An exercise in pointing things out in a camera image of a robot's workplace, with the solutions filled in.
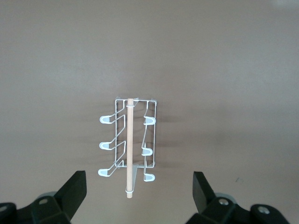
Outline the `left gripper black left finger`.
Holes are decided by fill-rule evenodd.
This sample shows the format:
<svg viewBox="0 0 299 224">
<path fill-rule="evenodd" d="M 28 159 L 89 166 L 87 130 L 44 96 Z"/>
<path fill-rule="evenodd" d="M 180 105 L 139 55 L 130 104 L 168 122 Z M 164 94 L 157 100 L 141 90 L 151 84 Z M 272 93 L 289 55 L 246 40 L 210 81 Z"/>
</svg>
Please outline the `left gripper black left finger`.
<svg viewBox="0 0 299 224">
<path fill-rule="evenodd" d="M 2 224 L 70 224 L 87 194 L 86 172 L 76 171 L 57 191 L 40 195 L 26 207 L 0 204 Z"/>
</svg>

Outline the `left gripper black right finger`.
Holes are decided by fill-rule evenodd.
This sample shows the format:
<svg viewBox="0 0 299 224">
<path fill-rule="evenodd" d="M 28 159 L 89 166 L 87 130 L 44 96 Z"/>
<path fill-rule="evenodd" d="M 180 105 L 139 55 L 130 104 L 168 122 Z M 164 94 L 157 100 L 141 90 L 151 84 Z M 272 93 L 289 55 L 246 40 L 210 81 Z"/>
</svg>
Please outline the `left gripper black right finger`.
<svg viewBox="0 0 299 224">
<path fill-rule="evenodd" d="M 287 224 L 276 208 L 254 204 L 245 210 L 224 195 L 212 190 L 203 172 L 193 173 L 192 196 L 198 210 L 188 224 Z"/>
</svg>

